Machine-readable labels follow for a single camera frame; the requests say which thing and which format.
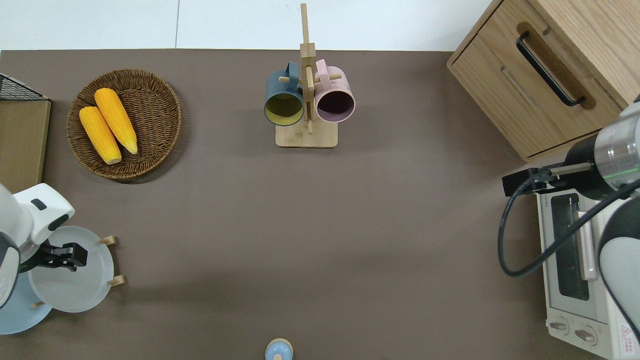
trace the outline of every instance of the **wooden drawer cabinet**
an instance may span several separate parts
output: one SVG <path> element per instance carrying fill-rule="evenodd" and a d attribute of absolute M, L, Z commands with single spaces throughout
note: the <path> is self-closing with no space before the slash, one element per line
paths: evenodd
<path fill-rule="evenodd" d="M 638 0 L 494 0 L 447 66 L 534 161 L 596 133 L 640 94 L 639 35 Z"/>

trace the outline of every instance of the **mug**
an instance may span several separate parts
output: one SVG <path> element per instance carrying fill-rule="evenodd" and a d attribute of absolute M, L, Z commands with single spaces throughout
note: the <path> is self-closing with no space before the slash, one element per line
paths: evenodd
<path fill-rule="evenodd" d="M 327 67 L 324 59 L 318 60 L 316 67 L 316 77 L 320 79 L 320 84 L 316 84 L 316 114 L 328 122 L 347 120 L 353 114 L 356 103 L 344 71 L 335 66 Z M 329 79 L 329 76 L 335 74 L 342 77 Z"/>
<path fill-rule="evenodd" d="M 280 76 L 289 81 L 283 83 Z M 302 86 L 298 84 L 298 64 L 289 62 L 286 70 L 278 70 L 267 80 L 264 116 L 278 126 L 290 126 L 302 119 L 304 113 Z"/>

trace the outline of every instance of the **black drawer handle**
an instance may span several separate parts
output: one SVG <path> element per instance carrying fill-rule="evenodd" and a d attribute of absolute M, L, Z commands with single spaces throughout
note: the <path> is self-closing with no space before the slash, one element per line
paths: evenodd
<path fill-rule="evenodd" d="M 555 79 L 549 74 L 549 71 L 545 69 L 545 67 L 536 59 L 536 57 L 532 54 L 529 48 L 524 44 L 524 38 L 529 36 L 529 32 L 525 31 L 520 35 L 518 41 L 516 41 L 516 47 L 520 51 L 520 54 L 524 56 L 525 59 L 531 64 L 531 67 L 540 75 L 542 80 L 544 80 L 547 85 L 553 90 L 553 92 L 558 96 L 558 99 L 563 102 L 563 104 L 567 106 L 576 106 L 584 101 L 584 96 L 580 99 L 573 100 L 569 97 L 569 95 L 564 92 L 564 90 L 558 85 Z"/>

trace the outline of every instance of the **brown table surface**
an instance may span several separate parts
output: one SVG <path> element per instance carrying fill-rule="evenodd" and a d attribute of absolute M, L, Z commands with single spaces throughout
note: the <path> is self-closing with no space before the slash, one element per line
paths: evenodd
<path fill-rule="evenodd" d="M 356 98 L 334 149 L 281 149 L 262 113 L 297 51 L 3 51 L 0 71 L 53 100 L 44 182 L 68 225 L 113 234 L 113 288 L 0 337 L 2 359 L 589 359 L 550 336 L 542 272 L 511 279 L 495 237 L 500 177 L 524 164 L 446 69 L 450 53 L 318 51 Z M 113 69 L 175 89 L 184 127 L 139 183 L 85 170 L 65 123 Z M 539 252 L 534 201 L 510 219 L 510 262 Z"/>

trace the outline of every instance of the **white plate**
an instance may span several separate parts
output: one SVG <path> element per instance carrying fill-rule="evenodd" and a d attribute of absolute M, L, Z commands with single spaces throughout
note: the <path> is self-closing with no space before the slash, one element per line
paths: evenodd
<path fill-rule="evenodd" d="M 0 335 L 25 331 L 41 322 L 51 311 L 51 306 L 45 304 L 31 307 L 39 301 L 40 298 L 31 288 L 28 275 L 18 275 L 11 297 L 0 309 Z"/>
<path fill-rule="evenodd" d="M 100 236 L 84 227 L 63 226 L 49 237 L 51 245 L 78 243 L 88 253 L 86 266 L 75 272 L 67 268 L 38 266 L 28 272 L 35 293 L 54 309 L 68 313 L 87 311 L 109 293 L 107 281 L 113 279 L 113 258 Z"/>

